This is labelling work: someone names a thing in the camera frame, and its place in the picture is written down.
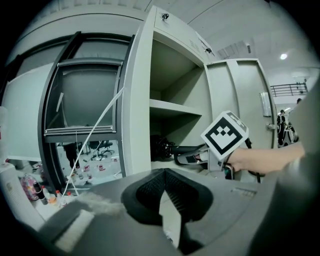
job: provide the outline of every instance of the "cabinet shelf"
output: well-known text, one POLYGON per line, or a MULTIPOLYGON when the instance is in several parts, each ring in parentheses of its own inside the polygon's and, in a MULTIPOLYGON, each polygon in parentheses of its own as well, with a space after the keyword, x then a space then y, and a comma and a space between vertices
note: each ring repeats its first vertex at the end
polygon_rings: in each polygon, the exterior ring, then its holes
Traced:
POLYGON ((201 112, 193 107, 150 99, 150 117, 152 118, 165 119, 183 114, 202 116, 201 112))

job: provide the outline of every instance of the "floor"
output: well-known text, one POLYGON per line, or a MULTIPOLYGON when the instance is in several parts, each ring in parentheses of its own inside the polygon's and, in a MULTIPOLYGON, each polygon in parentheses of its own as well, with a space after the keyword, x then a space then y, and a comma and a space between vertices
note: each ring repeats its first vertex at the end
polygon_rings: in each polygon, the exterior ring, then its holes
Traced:
MULTIPOLYGON (((97 156, 90 160, 94 150, 90 149, 88 146, 84 148, 84 154, 81 154, 79 157, 80 170, 76 171, 76 178, 73 180, 75 185, 81 186, 86 183, 98 185, 122 178, 117 141, 110 140, 110 142, 112 142, 112 145, 109 150, 114 152, 106 152, 102 158, 97 156), (85 171, 85 166, 89 166, 88 171, 85 171)), ((66 152, 62 146, 57 146, 57 152, 63 174, 65 177, 69 176, 72 169, 70 167, 70 162, 67 159, 66 152)))

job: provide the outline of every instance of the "person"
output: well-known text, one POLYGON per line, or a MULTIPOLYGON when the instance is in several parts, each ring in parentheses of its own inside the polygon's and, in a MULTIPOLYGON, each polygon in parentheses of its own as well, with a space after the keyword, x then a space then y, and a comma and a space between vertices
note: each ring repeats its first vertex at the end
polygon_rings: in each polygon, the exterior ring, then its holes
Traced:
MULTIPOLYGON (((74 167, 75 161, 77 160, 77 145, 76 142, 63 143, 66 158, 68 158, 71 169, 74 167)), ((79 161, 76 162, 75 167, 80 168, 79 161)))
POLYGON ((285 114, 285 111, 281 109, 280 115, 278 115, 276 120, 279 146, 283 145, 285 126, 288 126, 286 123, 286 118, 284 114, 285 114))
POLYGON ((282 170, 289 162, 303 157, 305 150, 301 142, 282 148, 252 149, 238 147, 227 161, 235 172, 248 170, 260 174, 282 170))

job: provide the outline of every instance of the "railing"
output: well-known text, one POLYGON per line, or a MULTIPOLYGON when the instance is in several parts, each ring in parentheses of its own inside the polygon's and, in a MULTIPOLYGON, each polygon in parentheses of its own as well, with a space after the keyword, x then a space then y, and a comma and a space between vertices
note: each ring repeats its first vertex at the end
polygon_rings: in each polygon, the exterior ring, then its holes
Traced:
POLYGON ((273 97, 306 95, 308 92, 305 82, 271 85, 270 87, 273 97))

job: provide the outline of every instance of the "window pane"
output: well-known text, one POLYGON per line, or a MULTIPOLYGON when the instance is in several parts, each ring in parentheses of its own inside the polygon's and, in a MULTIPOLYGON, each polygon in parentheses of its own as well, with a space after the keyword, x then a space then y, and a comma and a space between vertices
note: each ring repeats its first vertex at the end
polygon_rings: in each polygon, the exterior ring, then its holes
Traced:
POLYGON ((63 49, 64 45, 58 45, 39 51, 27 58, 25 58, 16 74, 20 76, 30 70, 55 62, 57 56, 63 49))
MULTIPOLYGON (((82 142, 57 143, 63 176, 70 175, 82 142)), ((90 141, 76 165, 73 182, 76 187, 94 186, 122 178, 117 140, 90 141)))
MULTIPOLYGON (((114 97, 118 66, 60 68, 49 95, 46 128, 92 127, 114 97)), ((113 108, 99 126, 113 125, 113 108)))
POLYGON ((128 44, 110 41, 86 41, 73 58, 111 58, 124 60, 128 44))

